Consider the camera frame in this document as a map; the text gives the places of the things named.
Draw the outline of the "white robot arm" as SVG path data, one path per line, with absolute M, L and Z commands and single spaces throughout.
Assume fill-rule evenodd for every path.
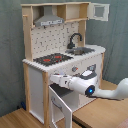
M 95 71 L 86 70 L 80 76 L 52 74 L 50 80 L 70 90 L 74 90 L 89 98 L 123 100 L 128 98 L 128 78 L 120 81 L 115 90 L 102 90 L 98 86 Z

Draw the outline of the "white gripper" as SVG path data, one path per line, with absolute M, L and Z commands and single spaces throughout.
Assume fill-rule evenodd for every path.
M 64 88 L 68 87 L 68 83 L 69 83 L 70 79 L 71 79 L 70 75 L 51 75 L 50 76 L 50 80 L 53 83 L 56 83 L 60 87 L 64 87 Z

